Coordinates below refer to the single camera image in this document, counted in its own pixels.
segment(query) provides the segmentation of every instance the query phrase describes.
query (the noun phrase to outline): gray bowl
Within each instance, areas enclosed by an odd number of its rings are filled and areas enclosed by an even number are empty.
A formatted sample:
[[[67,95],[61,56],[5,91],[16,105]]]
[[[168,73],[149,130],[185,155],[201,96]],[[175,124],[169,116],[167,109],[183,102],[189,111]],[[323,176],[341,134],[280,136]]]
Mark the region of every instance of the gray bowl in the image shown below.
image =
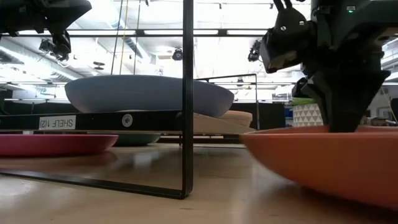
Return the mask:
[[[121,110],[181,110],[182,79],[152,75],[104,75],[65,85],[70,103],[84,113]],[[205,82],[193,82],[193,112],[223,116],[234,95]]]
[[[118,140],[114,144],[116,147],[123,146],[146,146],[151,143],[157,142],[161,134],[152,134],[152,133],[134,133],[134,134],[126,134],[126,133],[96,133],[89,132],[88,134],[117,134],[119,136]]]

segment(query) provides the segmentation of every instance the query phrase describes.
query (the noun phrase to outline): orange bowl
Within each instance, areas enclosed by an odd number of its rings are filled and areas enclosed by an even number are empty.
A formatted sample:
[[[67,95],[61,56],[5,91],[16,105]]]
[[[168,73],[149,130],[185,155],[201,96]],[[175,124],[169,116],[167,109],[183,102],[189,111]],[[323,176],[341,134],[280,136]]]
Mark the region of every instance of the orange bowl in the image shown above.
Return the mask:
[[[330,195],[398,210],[398,128],[328,126],[284,128],[241,135],[268,169]]]

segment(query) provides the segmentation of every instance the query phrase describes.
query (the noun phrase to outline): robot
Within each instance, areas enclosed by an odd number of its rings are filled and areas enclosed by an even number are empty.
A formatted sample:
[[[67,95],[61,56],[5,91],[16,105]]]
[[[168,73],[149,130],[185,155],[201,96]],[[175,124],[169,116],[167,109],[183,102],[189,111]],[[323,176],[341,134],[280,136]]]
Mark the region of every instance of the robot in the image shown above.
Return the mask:
[[[329,132],[354,132],[390,75],[382,45],[398,33],[398,1],[312,0],[310,21],[284,3],[274,0],[275,26],[261,41],[266,72],[302,64],[306,78],[294,94],[317,102]]]
[[[86,0],[1,1],[0,38],[4,33],[17,37],[19,31],[35,30],[42,34],[47,29],[52,42],[42,42],[40,50],[57,60],[68,60],[71,45],[66,29],[89,10],[91,4]]]

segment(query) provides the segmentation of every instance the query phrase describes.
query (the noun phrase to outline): geometric pattern box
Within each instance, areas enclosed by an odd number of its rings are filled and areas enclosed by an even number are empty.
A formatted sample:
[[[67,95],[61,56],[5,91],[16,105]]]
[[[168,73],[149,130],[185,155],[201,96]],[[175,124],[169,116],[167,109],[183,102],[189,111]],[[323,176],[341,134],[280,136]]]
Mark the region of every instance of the geometric pattern box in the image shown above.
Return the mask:
[[[316,103],[293,107],[293,126],[319,126],[323,125],[321,111]]]

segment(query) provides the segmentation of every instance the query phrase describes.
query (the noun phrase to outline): red bowl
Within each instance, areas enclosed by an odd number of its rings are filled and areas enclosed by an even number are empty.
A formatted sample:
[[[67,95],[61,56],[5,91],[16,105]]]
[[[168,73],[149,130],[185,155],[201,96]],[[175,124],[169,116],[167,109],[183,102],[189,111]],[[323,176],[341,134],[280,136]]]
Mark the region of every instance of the red bowl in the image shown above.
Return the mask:
[[[75,156],[102,152],[118,140],[99,134],[0,134],[0,156]]]
[[[241,139],[268,169],[330,195],[398,210],[398,128],[272,129]]]

